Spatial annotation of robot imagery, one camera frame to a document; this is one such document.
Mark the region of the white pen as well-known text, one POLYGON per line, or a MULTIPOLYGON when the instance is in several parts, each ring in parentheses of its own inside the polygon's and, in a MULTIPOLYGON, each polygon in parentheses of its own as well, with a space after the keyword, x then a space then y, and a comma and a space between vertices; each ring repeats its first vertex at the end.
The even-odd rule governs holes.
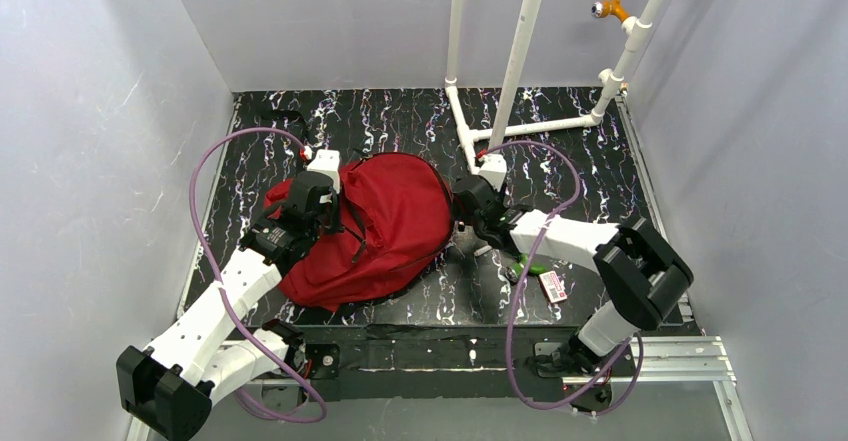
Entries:
POLYGON ((482 256, 483 254, 485 254, 485 253, 487 253, 491 250, 492 250, 492 247, 490 245, 482 246, 482 247, 480 247, 480 248, 478 248, 474 251, 474 256, 475 257, 482 256))

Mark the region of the red student backpack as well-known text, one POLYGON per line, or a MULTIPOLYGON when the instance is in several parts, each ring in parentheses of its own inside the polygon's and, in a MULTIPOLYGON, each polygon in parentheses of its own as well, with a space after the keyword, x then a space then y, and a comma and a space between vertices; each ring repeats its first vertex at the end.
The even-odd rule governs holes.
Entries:
POLYGON ((320 236, 278 285, 302 307, 336 311, 401 292, 453 235, 450 188, 428 161, 362 154, 338 175, 340 233, 320 236))

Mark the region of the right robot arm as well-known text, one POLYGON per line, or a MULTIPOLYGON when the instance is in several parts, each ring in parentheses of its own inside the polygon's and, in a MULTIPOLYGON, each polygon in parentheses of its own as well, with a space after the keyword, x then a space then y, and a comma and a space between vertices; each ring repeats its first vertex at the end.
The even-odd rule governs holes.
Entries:
POLYGON ((592 372, 636 332, 657 329, 694 281, 683 258, 638 215, 595 224, 509 206, 477 175, 458 181, 452 193, 456 217, 493 248, 560 259, 593 271, 603 282, 608 301, 567 343, 536 358, 542 371, 592 372))

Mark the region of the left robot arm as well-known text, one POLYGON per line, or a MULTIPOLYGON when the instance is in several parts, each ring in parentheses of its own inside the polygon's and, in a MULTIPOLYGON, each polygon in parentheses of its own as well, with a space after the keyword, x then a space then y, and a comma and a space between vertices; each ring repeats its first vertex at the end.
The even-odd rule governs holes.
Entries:
POLYGON ((272 203, 239 242, 220 276, 146 347, 127 347, 116 361, 124 410, 167 440, 190 440, 221 398, 278 367, 292 328, 260 329, 222 350, 249 309, 275 288, 339 225, 338 175, 299 173, 285 199, 272 203))

